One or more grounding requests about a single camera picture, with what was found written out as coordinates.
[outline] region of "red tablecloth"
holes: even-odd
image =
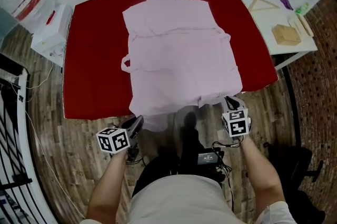
[[[131,113],[130,75],[121,70],[128,39],[122,12],[143,1],[90,0],[75,6],[64,62],[66,118],[98,119]],[[231,35],[242,90],[259,90],[277,81],[264,40],[241,0],[204,1],[217,24]]]

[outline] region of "wooden block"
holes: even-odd
[[[277,24],[272,28],[273,35],[279,45],[298,45],[301,42],[296,29]]]

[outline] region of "wooden triangle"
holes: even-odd
[[[266,8],[259,8],[259,9],[253,9],[254,5],[256,4],[257,1],[262,1],[264,3],[267,3],[269,5],[271,5],[271,7],[266,7]],[[278,9],[280,8],[278,5],[273,4],[271,2],[268,2],[266,0],[253,0],[253,2],[251,3],[251,5],[248,7],[248,11],[258,11],[258,10],[267,10],[267,9]]]

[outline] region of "brick floor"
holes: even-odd
[[[318,180],[301,189],[337,223],[337,0],[320,0],[306,15],[318,51],[288,67],[298,108],[301,145],[313,152],[311,170],[324,161]]]

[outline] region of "person's right arm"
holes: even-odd
[[[241,143],[249,181],[255,192],[256,216],[278,201],[285,201],[280,178],[273,165],[262,155],[254,141],[246,135]]]

